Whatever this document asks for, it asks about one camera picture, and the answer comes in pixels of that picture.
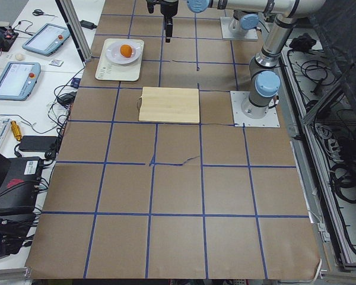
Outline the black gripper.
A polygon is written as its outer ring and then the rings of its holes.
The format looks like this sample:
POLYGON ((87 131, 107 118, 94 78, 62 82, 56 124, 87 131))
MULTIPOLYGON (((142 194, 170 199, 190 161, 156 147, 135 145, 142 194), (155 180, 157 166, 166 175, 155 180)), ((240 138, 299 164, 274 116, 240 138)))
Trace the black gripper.
POLYGON ((165 42, 170 43, 172 37, 172 24, 173 17, 177 14, 178 11, 178 0, 168 0, 160 1, 160 12, 164 16, 164 31, 165 31, 165 42))

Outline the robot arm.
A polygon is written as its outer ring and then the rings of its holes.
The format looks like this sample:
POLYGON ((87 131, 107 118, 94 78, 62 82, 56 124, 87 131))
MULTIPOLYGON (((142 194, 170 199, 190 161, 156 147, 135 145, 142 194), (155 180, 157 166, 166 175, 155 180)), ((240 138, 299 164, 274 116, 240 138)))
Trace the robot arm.
POLYGON ((273 72, 282 48, 297 20, 318 11, 324 1, 187 1, 194 13, 208 8, 232 9, 246 12, 276 14, 271 31, 261 48, 250 61, 250 77, 253 89, 241 103, 241 111, 253 119, 263 118, 269 103, 281 85, 279 76, 273 72))
POLYGON ((228 24, 228 29, 231 33, 244 33, 251 29, 255 29, 259 24, 259 16, 256 12, 245 12, 242 10, 234 10, 233 16, 228 24))

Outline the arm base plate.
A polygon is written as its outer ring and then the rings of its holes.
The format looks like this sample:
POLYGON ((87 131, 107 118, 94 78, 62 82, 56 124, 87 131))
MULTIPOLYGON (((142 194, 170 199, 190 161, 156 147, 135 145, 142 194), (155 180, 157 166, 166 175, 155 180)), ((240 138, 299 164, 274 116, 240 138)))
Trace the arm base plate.
POLYGON ((249 91, 231 91, 231 107, 234 126, 246 128, 279 128, 274 101, 268 106, 256 107, 249 100, 249 91))
POLYGON ((234 17, 221 17, 221 31, 224 40, 241 40, 256 42, 258 35, 256 27, 259 18, 256 14, 247 14, 236 20, 234 17))

